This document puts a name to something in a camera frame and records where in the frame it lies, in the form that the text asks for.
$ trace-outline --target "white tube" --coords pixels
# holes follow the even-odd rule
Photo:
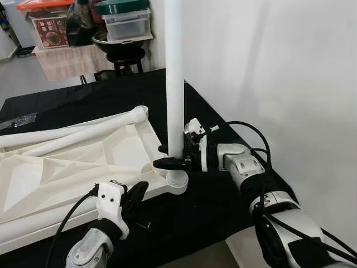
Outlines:
[[[181,15],[181,0],[165,0],[167,145],[168,155],[178,159],[184,149],[185,120]]]
[[[115,117],[113,119],[107,120],[105,122],[99,123],[94,126],[90,126],[81,131],[72,133],[57,140],[53,140],[49,143],[46,143],[42,146],[36,147],[32,150],[23,152],[22,155],[27,156],[41,156],[49,152],[64,148],[66,146],[75,144],[80,141],[87,140],[89,138],[97,137],[114,131],[117,128],[144,121],[147,118],[146,107],[137,106],[132,109],[130,112],[123,114],[121,116]]]
[[[4,135],[4,136],[0,136],[0,148],[53,140],[55,138],[64,137],[74,132],[83,130],[87,127],[88,126],[67,127],[67,128],[58,128],[56,130],[43,130],[43,131]]]

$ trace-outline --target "black stool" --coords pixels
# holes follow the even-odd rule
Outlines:
[[[114,63],[116,76],[121,76],[120,67],[124,66],[123,75],[125,75],[125,69],[129,68],[130,65],[137,65],[140,74],[143,72],[143,66],[141,65],[141,59],[145,57],[145,50],[134,49],[123,52],[116,52],[107,54],[107,60]]]

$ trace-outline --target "beige cloth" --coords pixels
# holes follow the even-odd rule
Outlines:
[[[106,53],[96,45],[79,47],[58,47],[34,51],[49,81],[94,74],[103,70],[114,70],[114,64],[107,60]]]

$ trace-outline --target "black bowl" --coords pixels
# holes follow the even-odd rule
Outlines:
[[[97,32],[92,39],[96,46],[107,54],[130,53],[133,50],[139,49],[144,44],[144,40],[110,44],[107,39],[107,31]]]

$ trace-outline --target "vertical white pole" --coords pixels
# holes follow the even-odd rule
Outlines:
[[[165,53],[168,155],[181,159],[184,149],[181,0],[165,0]],[[187,186],[187,174],[183,171],[169,171],[167,180],[178,188]]]

